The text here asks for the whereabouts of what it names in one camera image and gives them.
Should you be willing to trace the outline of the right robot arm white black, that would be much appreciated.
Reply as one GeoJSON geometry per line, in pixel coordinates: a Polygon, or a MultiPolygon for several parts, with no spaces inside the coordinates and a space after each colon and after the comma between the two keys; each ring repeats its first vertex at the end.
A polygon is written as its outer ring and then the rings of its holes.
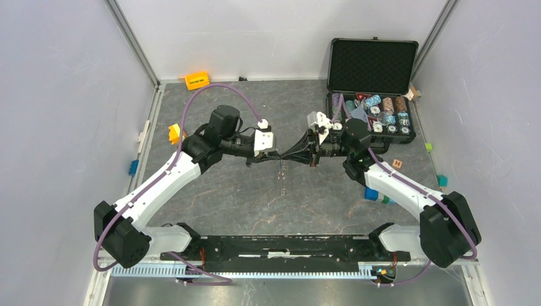
{"type": "Polygon", "coordinates": [[[374,230],[375,238],[368,243],[374,259],[408,252],[440,268],[458,259],[476,259],[482,237],[466,198],[455,191],[443,194],[399,173],[370,144],[371,134],[363,120],[349,119],[341,129],[335,129],[329,119],[313,120],[281,158],[316,166],[323,157],[343,157],[343,168],[351,180],[388,196],[416,218],[416,226],[388,224],[374,230]]]}

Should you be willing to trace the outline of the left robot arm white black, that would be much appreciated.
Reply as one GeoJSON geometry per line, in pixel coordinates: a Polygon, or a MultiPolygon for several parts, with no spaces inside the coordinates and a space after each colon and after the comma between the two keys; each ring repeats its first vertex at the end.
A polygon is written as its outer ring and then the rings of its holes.
{"type": "Polygon", "coordinates": [[[150,250],[174,251],[188,260],[196,258],[200,242],[186,230],[174,226],[165,232],[149,229],[147,224],[172,196],[220,162],[224,155],[245,157],[248,163],[254,163],[266,153],[277,158],[276,139],[267,120],[258,120],[249,136],[242,133],[241,126],[238,109],[218,106],[208,123],[187,136],[178,151],[141,186],[113,204],[99,202],[93,211],[95,269],[104,272],[112,268],[112,265],[99,265],[100,250],[112,256],[114,265],[124,268],[135,266],[150,250]]]}

